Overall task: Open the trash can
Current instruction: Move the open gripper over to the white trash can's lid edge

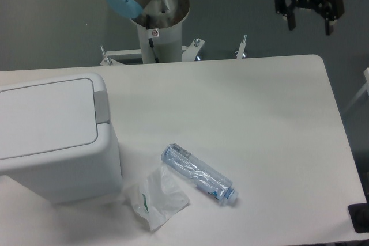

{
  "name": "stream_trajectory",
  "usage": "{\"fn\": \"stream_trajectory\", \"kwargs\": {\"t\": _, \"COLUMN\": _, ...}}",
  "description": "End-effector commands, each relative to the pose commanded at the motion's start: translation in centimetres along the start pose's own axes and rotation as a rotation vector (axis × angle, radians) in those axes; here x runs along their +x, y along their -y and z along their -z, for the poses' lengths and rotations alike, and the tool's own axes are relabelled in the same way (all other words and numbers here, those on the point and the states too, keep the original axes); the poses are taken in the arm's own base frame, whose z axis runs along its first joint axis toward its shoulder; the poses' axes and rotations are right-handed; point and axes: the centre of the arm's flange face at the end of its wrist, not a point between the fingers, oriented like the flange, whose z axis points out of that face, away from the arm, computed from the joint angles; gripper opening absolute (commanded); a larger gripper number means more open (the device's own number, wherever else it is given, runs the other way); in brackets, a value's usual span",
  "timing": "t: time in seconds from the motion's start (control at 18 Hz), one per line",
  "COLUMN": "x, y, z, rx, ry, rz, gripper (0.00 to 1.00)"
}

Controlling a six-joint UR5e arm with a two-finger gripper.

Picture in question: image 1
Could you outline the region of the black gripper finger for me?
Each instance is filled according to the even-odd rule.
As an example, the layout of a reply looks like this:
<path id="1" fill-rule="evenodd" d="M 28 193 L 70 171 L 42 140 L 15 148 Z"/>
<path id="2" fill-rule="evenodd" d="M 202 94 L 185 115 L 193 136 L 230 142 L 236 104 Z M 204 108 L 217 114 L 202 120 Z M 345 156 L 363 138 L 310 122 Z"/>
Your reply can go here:
<path id="1" fill-rule="evenodd" d="M 330 36 L 334 31 L 336 22 L 344 13 L 343 0 L 317 0 L 314 10 L 325 20 L 325 35 Z"/>
<path id="2" fill-rule="evenodd" d="M 288 6 L 286 0 L 274 0 L 274 7 L 277 14 L 281 14 L 287 19 L 288 29 L 290 31 L 296 28 L 296 20 L 295 20 L 295 4 L 291 2 Z"/>

